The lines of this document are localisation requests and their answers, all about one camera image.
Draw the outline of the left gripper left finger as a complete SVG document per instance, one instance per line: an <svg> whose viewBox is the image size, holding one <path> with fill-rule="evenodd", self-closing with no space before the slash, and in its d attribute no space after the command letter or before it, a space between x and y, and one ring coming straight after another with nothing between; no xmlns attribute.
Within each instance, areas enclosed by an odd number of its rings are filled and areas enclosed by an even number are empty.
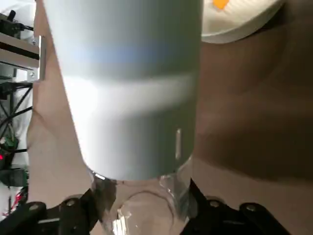
<svg viewBox="0 0 313 235"><path fill-rule="evenodd" d="M2 235L89 235L98 221L91 189L52 208L29 202L0 222Z"/></svg>

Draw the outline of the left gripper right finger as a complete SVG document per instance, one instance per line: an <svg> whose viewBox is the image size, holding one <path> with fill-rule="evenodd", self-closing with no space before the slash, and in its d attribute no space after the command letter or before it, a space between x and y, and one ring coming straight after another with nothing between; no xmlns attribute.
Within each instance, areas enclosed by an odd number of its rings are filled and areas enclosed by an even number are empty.
<svg viewBox="0 0 313 235"><path fill-rule="evenodd" d="M289 235L290 232L262 205L242 203L237 210L207 199L191 180L189 193L196 215L188 221L189 235Z"/></svg>

